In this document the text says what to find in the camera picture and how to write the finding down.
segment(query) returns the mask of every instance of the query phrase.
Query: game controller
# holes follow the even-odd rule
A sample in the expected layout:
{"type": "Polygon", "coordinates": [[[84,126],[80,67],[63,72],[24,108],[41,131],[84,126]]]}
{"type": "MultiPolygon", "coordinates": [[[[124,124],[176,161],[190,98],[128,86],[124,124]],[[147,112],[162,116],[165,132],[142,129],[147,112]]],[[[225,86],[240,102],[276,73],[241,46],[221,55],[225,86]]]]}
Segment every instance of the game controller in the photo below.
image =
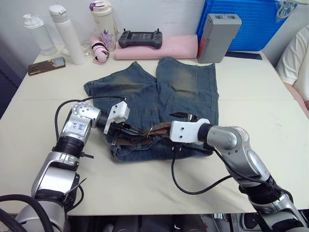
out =
{"type": "Polygon", "coordinates": [[[122,48],[133,45],[152,46],[159,49],[162,46],[162,32],[159,29],[154,32],[131,32],[124,29],[118,40],[122,48]]]}

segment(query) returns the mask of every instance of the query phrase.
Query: white shirt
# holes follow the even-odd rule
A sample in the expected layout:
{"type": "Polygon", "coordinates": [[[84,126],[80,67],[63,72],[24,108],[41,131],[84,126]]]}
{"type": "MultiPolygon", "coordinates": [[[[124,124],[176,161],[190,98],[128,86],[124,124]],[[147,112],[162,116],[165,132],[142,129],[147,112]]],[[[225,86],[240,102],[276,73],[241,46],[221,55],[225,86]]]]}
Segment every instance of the white shirt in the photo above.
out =
{"type": "Polygon", "coordinates": [[[293,85],[305,101],[309,100],[309,25],[286,47],[276,70],[283,82],[293,85]]]}

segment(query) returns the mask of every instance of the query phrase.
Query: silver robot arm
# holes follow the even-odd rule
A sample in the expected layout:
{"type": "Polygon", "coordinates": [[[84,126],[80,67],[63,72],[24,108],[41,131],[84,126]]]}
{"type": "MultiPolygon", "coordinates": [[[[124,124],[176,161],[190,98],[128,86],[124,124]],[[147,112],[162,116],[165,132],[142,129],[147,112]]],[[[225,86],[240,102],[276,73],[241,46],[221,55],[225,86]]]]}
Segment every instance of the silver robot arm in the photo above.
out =
{"type": "Polygon", "coordinates": [[[249,135],[243,128],[214,126],[206,119],[197,122],[173,121],[169,137],[174,142],[203,143],[216,148],[227,162],[228,172],[238,182],[239,190],[248,195],[250,203],[259,213],[263,231],[309,231],[289,196],[278,190],[268,169],[251,149],[249,135]],[[245,179],[233,170],[267,185],[245,179]]]}
{"type": "MultiPolygon", "coordinates": [[[[113,122],[124,122],[129,114],[122,101],[112,107],[109,115],[98,108],[79,102],[72,107],[69,116],[32,185],[31,196],[39,201],[46,211],[55,232],[67,231],[66,212],[75,202],[80,176],[76,173],[80,157],[84,156],[91,128],[109,130],[113,122]]],[[[27,205],[15,218],[28,232],[43,232],[42,223],[27,205]]]]}

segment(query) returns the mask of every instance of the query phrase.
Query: blue plastic crate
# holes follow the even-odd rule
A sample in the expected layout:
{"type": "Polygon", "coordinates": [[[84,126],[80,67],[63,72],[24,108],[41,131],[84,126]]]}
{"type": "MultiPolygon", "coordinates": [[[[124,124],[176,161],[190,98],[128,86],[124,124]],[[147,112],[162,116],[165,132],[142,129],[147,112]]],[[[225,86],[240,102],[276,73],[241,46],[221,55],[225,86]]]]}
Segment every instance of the blue plastic crate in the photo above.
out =
{"type": "Polygon", "coordinates": [[[278,5],[275,0],[205,0],[197,28],[198,42],[209,13],[237,14],[242,25],[228,50],[260,51],[286,20],[276,19],[278,5]]]}

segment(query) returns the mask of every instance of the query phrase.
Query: jeans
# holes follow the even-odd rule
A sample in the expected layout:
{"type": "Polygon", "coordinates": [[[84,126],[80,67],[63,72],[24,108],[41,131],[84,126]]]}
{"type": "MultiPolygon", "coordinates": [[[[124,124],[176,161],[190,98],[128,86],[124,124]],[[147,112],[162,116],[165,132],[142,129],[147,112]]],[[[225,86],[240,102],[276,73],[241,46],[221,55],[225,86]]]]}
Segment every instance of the jeans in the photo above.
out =
{"type": "MultiPolygon", "coordinates": [[[[184,112],[206,118],[218,125],[218,97],[215,65],[193,66],[173,58],[160,59],[156,78],[147,73],[136,61],[127,69],[115,72],[84,85],[89,96],[126,97],[130,108],[127,124],[146,130],[151,124],[185,121],[172,113],[184,112]]],[[[109,113],[118,99],[94,99],[94,106],[109,113]]],[[[112,137],[107,135],[111,144],[112,137]]],[[[172,159],[173,142],[155,136],[149,144],[137,146],[110,145],[112,155],[119,161],[172,159]]],[[[177,158],[208,156],[212,152],[202,145],[185,144],[177,158]]]]}

